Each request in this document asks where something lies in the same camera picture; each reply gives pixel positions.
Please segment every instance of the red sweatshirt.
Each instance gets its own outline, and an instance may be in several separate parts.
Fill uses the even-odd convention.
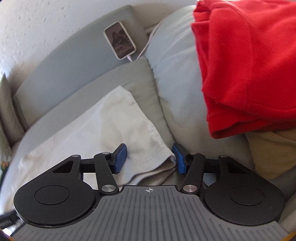
[[[211,136],[296,127],[296,2],[201,0],[193,15]]]

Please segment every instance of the smartphone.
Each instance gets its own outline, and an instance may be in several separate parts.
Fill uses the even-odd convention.
[[[104,35],[117,59],[121,60],[135,53],[136,46],[121,22],[115,22],[106,28]]]

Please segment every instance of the red cloth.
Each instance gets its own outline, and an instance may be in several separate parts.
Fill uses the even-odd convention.
[[[193,15],[211,136],[296,127],[296,3],[201,0]]]

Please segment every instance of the white crosshair mark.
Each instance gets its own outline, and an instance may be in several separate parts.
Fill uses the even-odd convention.
[[[147,188],[146,189],[146,192],[149,192],[149,193],[151,193],[151,192],[153,192],[154,191],[154,189],[152,189],[152,188]]]

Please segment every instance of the white textured wall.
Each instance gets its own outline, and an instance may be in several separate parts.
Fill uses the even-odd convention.
[[[2,0],[0,75],[15,92],[54,48],[93,20],[131,4],[144,27],[195,0]]]

